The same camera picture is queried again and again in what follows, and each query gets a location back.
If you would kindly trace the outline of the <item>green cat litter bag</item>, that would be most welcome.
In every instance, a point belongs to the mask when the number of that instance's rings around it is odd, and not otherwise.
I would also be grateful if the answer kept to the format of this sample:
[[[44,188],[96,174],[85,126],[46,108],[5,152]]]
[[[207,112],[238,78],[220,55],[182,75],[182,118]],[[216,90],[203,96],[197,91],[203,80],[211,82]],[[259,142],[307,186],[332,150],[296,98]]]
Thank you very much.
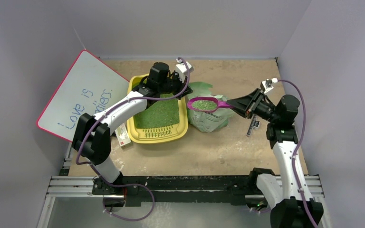
[[[205,82],[192,82],[189,83],[189,87],[193,90],[193,92],[185,97],[187,100],[199,96],[215,97],[220,101],[228,100],[228,97],[225,95],[212,95],[212,84]],[[211,133],[227,126],[229,119],[234,114],[235,113],[230,109],[218,109],[213,113],[206,113],[193,111],[187,108],[188,122],[196,127],[199,131],[205,133]]]

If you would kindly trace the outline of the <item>magenta plastic litter scoop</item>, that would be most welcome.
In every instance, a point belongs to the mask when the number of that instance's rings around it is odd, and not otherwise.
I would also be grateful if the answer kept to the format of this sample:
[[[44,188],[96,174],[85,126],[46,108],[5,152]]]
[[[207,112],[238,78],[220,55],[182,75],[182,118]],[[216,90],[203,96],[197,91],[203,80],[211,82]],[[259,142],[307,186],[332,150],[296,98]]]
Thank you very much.
[[[213,113],[218,109],[232,109],[233,106],[215,97],[195,97],[188,101],[187,107],[197,112]]]

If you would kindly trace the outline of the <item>yellow litter box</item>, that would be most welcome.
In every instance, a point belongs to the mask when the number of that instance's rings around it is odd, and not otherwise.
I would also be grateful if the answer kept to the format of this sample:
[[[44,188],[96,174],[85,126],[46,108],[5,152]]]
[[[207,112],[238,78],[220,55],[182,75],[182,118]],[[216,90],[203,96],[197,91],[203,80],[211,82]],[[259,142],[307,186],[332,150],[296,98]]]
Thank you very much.
[[[157,144],[182,138],[188,131],[186,98],[157,101],[127,120],[130,139],[140,144]]]

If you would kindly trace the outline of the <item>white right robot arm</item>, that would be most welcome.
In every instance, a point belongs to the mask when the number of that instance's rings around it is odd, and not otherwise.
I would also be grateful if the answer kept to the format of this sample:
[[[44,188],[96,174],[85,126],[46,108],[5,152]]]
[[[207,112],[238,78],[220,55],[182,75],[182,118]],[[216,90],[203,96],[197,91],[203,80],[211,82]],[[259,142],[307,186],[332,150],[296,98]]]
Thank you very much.
[[[248,188],[264,195],[271,209],[273,228],[316,228],[324,214],[322,203],[316,202],[305,180],[298,157],[300,139],[294,127],[300,101],[292,95],[281,97],[274,105],[262,90],[230,99],[227,104],[244,118],[256,115],[268,121],[266,137],[278,162],[281,184],[272,174],[249,178]]]

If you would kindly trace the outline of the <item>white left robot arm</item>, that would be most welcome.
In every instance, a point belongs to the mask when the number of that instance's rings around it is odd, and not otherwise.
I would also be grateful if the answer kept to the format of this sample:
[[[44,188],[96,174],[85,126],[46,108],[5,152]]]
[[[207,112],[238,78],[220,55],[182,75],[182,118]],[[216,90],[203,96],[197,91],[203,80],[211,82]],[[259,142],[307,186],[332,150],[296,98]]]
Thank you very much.
[[[111,135],[134,115],[164,100],[163,94],[169,94],[168,99],[179,100],[190,94],[188,84],[193,70],[193,66],[180,57],[174,71],[170,71],[166,63],[156,62],[149,74],[119,102],[97,114],[80,116],[72,148],[77,151],[77,157],[87,158],[86,163],[105,180],[104,188],[110,194],[118,194],[123,187],[123,175],[110,159]]]

